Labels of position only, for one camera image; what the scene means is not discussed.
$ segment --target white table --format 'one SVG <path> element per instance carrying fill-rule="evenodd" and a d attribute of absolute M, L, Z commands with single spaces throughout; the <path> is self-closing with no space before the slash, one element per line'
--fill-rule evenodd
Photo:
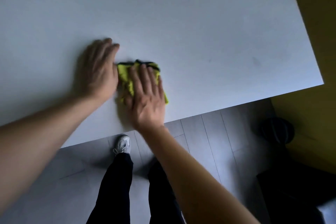
<path fill-rule="evenodd" d="M 0 124 L 71 88 L 93 39 L 162 69 L 166 121 L 323 83 L 296 0 L 0 0 Z M 64 146 L 130 130 L 115 99 Z"/>

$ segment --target leg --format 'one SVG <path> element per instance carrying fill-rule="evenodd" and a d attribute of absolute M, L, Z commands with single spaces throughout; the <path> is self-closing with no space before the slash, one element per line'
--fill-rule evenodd
<path fill-rule="evenodd" d="M 184 224 L 174 192 L 159 162 L 156 162 L 150 169 L 148 179 L 150 224 Z"/>
<path fill-rule="evenodd" d="M 129 189 L 132 183 L 133 162 L 127 153 L 116 155 L 99 188 L 98 199 L 87 224 L 130 223 Z"/>

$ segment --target microfiber cloth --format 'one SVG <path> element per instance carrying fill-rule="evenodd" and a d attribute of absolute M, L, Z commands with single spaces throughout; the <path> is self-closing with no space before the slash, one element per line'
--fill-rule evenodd
<path fill-rule="evenodd" d="M 128 69 L 131 66 L 135 65 L 136 70 L 139 71 L 139 66 L 142 65 L 142 64 L 145 64 L 147 67 L 153 68 L 153 72 L 154 72 L 154 75 L 155 75 L 155 78 L 156 78 L 156 83 L 158 83 L 159 75 L 160 75 L 160 68 L 154 62 L 142 62 L 142 61 L 137 59 L 135 62 L 121 62 L 121 63 L 117 64 L 118 74 L 119 74 L 119 78 L 120 78 L 120 81 L 121 81 L 121 85 L 122 85 L 123 89 L 128 90 L 128 92 L 132 96 L 134 96 L 133 81 L 128 75 Z M 168 103 L 168 99 L 166 97 L 166 94 L 165 94 L 165 102 L 166 102 L 166 104 Z"/>

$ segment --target white sneaker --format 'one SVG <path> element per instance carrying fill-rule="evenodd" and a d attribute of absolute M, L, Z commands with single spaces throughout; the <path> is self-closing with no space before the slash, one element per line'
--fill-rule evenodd
<path fill-rule="evenodd" d="M 116 148 L 113 149 L 113 152 L 115 154 L 119 153 L 130 153 L 131 152 L 131 145 L 130 145 L 130 140 L 129 136 L 126 135 L 121 135 L 118 138 L 118 144 Z"/>

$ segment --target gray floor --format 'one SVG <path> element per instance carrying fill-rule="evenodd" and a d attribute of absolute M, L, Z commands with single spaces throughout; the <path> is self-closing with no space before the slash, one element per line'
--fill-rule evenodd
<path fill-rule="evenodd" d="M 255 131 L 260 121 L 271 116 L 273 107 L 265 99 L 166 124 L 177 141 L 262 223 L 270 221 L 256 175 L 270 167 L 274 153 Z M 141 174 L 153 154 L 139 133 L 131 131 L 127 135 L 131 138 L 134 162 L 131 223 L 149 223 L 149 183 Z M 30 190 L 4 213 L 0 223 L 86 223 L 111 163 L 115 138 L 59 150 Z"/>

